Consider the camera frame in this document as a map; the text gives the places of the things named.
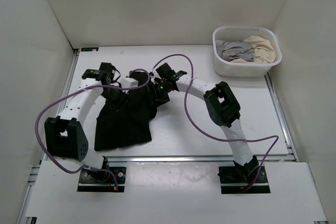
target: white platform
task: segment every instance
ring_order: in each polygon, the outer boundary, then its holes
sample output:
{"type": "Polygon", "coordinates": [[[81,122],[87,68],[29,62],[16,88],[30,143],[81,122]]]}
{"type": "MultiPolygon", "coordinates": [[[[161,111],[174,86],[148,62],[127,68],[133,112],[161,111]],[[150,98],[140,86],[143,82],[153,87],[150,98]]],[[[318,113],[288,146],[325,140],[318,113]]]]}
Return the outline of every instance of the white platform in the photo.
{"type": "MultiPolygon", "coordinates": [[[[213,68],[212,46],[142,46],[142,47],[100,47],[96,52],[81,52],[76,65],[70,92],[78,89],[81,76],[86,69],[98,69],[101,62],[110,62],[123,76],[130,70],[152,67],[163,57],[181,53],[189,56],[194,64],[195,75],[208,82],[226,81],[241,105],[241,122],[248,139],[257,139],[277,134],[280,136],[271,154],[288,154],[285,138],[264,78],[230,79],[216,74],[213,68]]],[[[190,73],[189,62],[182,57],[167,60],[176,70],[190,73]]],[[[171,101],[158,109],[157,116],[150,122],[152,142],[131,148],[101,152],[105,156],[207,156],[231,155],[226,143],[211,140],[188,121],[183,109],[183,93],[171,92],[171,101]]],[[[104,105],[100,97],[89,112],[84,131],[93,149],[96,118],[104,105]]],[[[222,131],[208,117],[205,103],[190,96],[188,109],[194,121],[206,132],[225,138],[222,131]]],[[[274,140],[250,144],[255,154],[264,154],[274,140]]]]}
{"type": "Polygon", "coordinates": [[[124,193],[79,193],[78,174],[66,174],[51,161],[43,161],[26,216],[37,217],[36,224],[326,221],[307,163],[266,163],[271,193],[250,195],[222,195],[218,166],[128,163],[124,193]]]}

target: laundry basket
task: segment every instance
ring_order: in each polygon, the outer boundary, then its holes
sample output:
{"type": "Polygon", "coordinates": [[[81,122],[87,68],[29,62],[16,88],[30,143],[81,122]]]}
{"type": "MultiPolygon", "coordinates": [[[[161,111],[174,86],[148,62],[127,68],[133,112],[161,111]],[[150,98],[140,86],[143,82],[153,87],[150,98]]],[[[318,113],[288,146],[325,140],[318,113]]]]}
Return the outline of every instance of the laundry basket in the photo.
{"type": "Polygon", "coordinates": [[[214,46],[214,68],[217,74],[228,77],[263,77],[271,67],[279,64],[282,54],[273,32],[256,26],[221,26],[212,36],[214,46]],[[216,40],[243,41],[251,35],[260,36],[270,41],[275,50],[275,61],[272,63],[238,63],[222,59],[217,52],[216,40]]]}

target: gray cloth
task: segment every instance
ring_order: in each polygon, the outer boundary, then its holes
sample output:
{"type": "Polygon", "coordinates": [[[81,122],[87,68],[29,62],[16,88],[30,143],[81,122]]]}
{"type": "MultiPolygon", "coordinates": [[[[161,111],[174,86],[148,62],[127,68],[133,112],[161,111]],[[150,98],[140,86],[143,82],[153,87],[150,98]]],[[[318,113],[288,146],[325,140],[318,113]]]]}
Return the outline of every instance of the gray cloth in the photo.
{"type": "Polygon", "coordinates": [[[254,59],[253,47],[244,41],[224,41],[222,44],[221,52],[221,57],[226,61],[232,61],[235,59],[253,61],[254,59]]]}

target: black cloth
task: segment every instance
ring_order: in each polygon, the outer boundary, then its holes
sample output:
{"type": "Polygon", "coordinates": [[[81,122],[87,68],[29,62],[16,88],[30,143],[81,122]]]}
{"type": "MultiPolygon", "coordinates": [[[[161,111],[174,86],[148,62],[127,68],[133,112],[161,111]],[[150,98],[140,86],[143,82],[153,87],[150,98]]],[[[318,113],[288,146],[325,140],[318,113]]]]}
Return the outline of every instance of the black cloth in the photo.
{"type": "MultiPolygon", "coordinates": [[[[139,85],[147,80],[147,74],[134,72],[130,77],[139,85]]],[[[113,110],[108,102],[97,117],[95,151],[113,150],[152,140],[149,121],[156,116],[156,105],[151,102],[147,86],[130,90],[119,110],[113,110]]]]}

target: black mounting plate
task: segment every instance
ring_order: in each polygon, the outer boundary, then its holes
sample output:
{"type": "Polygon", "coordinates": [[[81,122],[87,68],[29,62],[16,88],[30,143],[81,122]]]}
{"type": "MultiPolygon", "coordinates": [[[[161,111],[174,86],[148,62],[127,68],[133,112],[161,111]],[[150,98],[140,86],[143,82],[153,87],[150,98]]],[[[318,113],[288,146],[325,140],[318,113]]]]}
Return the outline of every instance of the black mounting plate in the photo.
{"type": "Polygon", "coordinates": [[[107,176],[106,179],[96,180],[85,169],[82,169],[80,172],[77,191],[123,193],[125,189],[123,184],[125,184],[126,180],[126,167],[109,167],[109,170],[117,178],[118,191],[114,188],[113,179],[107,176]]]}
{"type": "MultiPolygon", "coordinates": [[[[255,178],[257,169],[252,173],[248,181],[245,181],[237,173],[235,166],[221,166],[219,167],[219,179],[221,183],[221,193],[222,194],[239,194],[243,191],[242,187],[247,185],[252,179],[255,178]]],[[[266,170],[264,167],[261,168],[260,175],[258,176],[255,184],[244,194],[269,194],[270,188],[268,185],[268,179],[266,170]]]]}

